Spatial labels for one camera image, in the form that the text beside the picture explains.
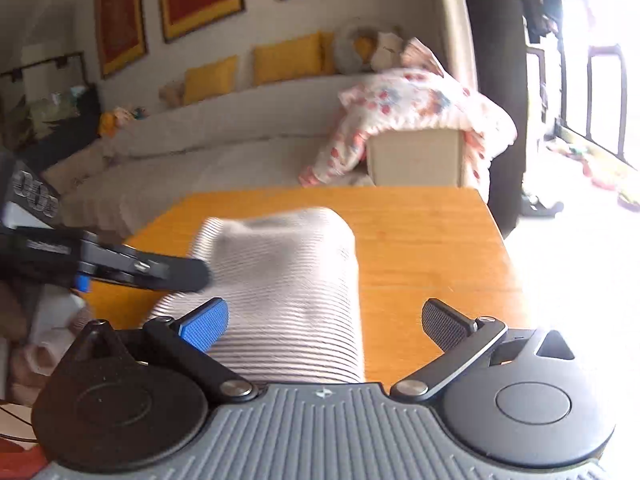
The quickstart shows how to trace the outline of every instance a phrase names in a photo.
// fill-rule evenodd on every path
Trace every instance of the gray ribbed plate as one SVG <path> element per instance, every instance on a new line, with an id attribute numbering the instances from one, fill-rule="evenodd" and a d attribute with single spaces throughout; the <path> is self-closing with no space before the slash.
<path id="1" fill-rule="evenodd" d="M 458 447 L 429 408 L 377 384 L 272 384 L 218 409 L 200 437 L 156 466 L 113 475 L 148 480 L 604 480 L 595 463 L 555 472 L 508 469 Z M 38 480 L 106 480 L 53 463 Z"/>

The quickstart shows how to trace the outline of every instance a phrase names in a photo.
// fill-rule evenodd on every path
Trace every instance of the cable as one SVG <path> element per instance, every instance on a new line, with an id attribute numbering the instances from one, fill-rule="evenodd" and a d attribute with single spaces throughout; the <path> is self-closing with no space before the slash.
<path id="1" fill-rule="evenodd" d="M 16 442 L 33 442 L 34 444 L 38 443 L 38 441 L 34 438 L 22 438 L 20 436 L 5 435 L 4 433 L 0 433 L 0 437 L 7 440 L 15 440 Z"/>
<path id="2" fill-rule="evenodd" d="M 0 406 L 0 410 L 5 412 L 7 415 L 11 415 L 13 418 L 17 418 L 18 420 L 20 420 L 20 422 L 24 422 L 27 426 L 31 426 L 31 423 L 27 422 L 20 416 L 17 416 L 15 413 L 10 412 L 8 409 L 5 409 L 2 406 Z M 0 433 L 0 438 L 6 438 L 7 440 L 15 440 L 16 442 L 30 442 L 30 443 L 33 442 L 35 444 L 38 443 L 38 441 L 35 440 L 34 438 L 22 438 L 20 436 L 5 435 L 4 433 Z"/>
<path id="3" fill-rule="evenodd" d="M 31 423 L 24 420 L 23 418 L 21 418 L 20 416 L 17 416 L 14 412 L 10 412 L 8 409 L 3 408 L 2 406 L 0 406 L 0 410 L 2 410 L 3 412 L 5 412 L 7 415 L 11 415 L 13 418 L 17 418 L 20 422 L 24 422 L 27 426 L 30 426 Z"/>

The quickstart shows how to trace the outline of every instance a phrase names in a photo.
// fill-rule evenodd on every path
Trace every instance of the striped towel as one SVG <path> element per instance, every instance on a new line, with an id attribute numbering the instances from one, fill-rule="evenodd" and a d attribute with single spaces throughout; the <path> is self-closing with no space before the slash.
<path id="1" fill-rule="evenodd" d="M 229 326 L 208 353 L 247 380 L 364 381 L 354 237 L 335 212 L 209 218 L 190 256 L 207 262 L 212 286 L 168 295 L 150 317 L 178 318 L 218 296 Z"/>

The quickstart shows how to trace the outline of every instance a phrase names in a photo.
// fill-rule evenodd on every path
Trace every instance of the black circular disc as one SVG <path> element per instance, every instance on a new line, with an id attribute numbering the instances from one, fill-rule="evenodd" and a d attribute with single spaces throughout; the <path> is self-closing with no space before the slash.
<path id="1" fill-rule="evenodd" d="M 180 449 L 201 428 L 207 401 L 189 378 L 119 358 L 73 364 L 46 388 L 33 427 L 48 458 L 73 469 L 121 472 Z"/>
<path id="2" fill-rule="evenodd" d="M 444 393 L 449 430 L 483 456 L 517 466 L 551 468 L 594 456 L 614 429 L 573 360 L 530 356 L 478 367 Z"/>

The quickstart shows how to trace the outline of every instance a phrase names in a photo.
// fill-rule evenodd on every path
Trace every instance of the gold frame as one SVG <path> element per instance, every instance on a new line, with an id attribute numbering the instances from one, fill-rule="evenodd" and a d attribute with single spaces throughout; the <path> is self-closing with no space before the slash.
<path id="1" fill-rule="evenodd" d="M 102 79 L 107 78 L 113 73 L 122 70 L 130 63 L 144 57 L 146 50 L 145 23 L 142 11 L 142 0 L 134 0 L 134 12 L 136 15 L 136 32 L 138 34 L 138 44 L 126 52 L 120 54 L 116 59 L 105 62 L 104 42 L 102 41 L 102 20 L 100 19 L 100 3 L 101 0 L 95 2 L 95 39 L 98 46 L 98 58 L 100 59 L 100 74 Z"/>
<path id="2" fill-rule="evenodd" d="M 160 14 L 162 17 L 162 35 L 164 42 L 169 43 L 182 36 L 205 27 L 210 23 L 227 18 L 233 14 L 244 11 L 244 0 L 224 0 L 212 4 L 205 9 L 183 18 L 173 25 L 169 22 L 168 1 L 160 0 Z"/>

